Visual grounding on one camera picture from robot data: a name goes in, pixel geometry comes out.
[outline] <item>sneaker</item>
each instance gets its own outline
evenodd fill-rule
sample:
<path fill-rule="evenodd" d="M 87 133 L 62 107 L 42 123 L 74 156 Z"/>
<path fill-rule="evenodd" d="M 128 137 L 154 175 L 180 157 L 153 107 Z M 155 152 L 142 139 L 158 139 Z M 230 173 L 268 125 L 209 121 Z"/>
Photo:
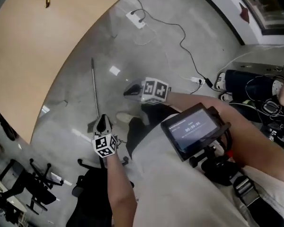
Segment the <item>sneaker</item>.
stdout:
<path fill-rule="evenodd" d="M 129 113 L 124 113 L 124 112 L 118 112 L 115 117 L 120 120 L 123 123 L 129 124 L 129 122 L 133 119 L 133 118 L 139 118 L 138 116 L 134 116 L 131 115 Z"/>
<path fill-rule="evenodd" d="M 221 101 L 232 101 L 232 95 L 229 95 L 229 93 L 223 93 L 219 95 L 219 99 Z"/>
<path fill-rule="evenodd" d="M 226 90 L 226 86 L 225 86 L 225 73 L 224 72 L 221 72 L 218 75 L 218 78 L 216 80 L 216 83 L 215 83 L 214 87 L 216 89 Z"/>

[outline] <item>strap buckle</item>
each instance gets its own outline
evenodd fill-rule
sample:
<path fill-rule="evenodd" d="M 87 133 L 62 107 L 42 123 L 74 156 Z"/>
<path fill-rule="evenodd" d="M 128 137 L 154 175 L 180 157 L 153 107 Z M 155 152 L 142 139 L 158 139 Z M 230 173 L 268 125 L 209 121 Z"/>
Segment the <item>strap buckle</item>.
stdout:
<path fill-rule="evenodd" d="M 237 177 L 233 183 L 233 187 L 236 195 L 247 207 L 260 197 L 253 181 L 245 175 Z"/>

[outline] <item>wooden table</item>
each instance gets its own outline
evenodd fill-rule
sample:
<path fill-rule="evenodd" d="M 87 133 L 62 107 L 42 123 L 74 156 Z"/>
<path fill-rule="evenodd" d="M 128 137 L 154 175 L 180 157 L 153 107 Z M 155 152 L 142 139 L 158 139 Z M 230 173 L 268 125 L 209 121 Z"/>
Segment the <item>wooden table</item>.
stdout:
<path fill-rule="evenodd" d="M 66 59 L 118 1 L 50 0 L 45 8 L 45 0 L 6 0 L 2 5 L 0 113 L 27 143 Z"/>
<path fill-rule="evenodd" d="M 3 183 L 0 181 L 0 191 L 1 192 L 6 192 L 7 188 L 3 185 Z M 17 209 L 19 209 L 20 211 L 26 213 L 27 209 L 22 205 L 22 203 L 19 202 L 18 199 L 16 199 L 15 196 L 12 196 L 10 198 L 7 199 L 12 205 L 14 205 Z"/>

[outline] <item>display screen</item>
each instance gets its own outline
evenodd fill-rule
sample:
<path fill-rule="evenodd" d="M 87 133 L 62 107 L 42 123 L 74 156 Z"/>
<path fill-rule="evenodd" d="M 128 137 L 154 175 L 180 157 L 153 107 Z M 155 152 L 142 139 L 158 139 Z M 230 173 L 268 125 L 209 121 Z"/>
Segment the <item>display screen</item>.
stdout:
<path fill-rule="evenodd" d="M 187 118 L 169 126 L 169 131 L 182 150 L 202 139 L 218 126 L 204 109 L 189 115 Z"/>

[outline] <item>power strip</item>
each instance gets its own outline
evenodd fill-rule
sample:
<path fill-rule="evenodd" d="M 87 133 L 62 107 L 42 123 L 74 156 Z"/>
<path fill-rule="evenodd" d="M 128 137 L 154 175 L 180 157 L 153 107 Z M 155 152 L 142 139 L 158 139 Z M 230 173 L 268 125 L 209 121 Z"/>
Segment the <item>power strip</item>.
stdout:
<path fill-rule="evenodd" d="M 129 12 L 126 14 L 126 16 L 138 29 L 141 29 L 145 26 L 143 21 L 139 22 L 140 18 L 135 13 L 131 14 L 131 12 Z"/>
<path fill-rule="evenodd" d="M 199 84 L 199 82 L 200 82 L 200 80 L 201 80 L 201 86 L 203 86 L 203 85 L 205 84 L 205 80 L 202 79 L 202 78 L 191 77 L 190 80 L 191 80 L 192 82 L 197 83 L 197 84 Z"/>

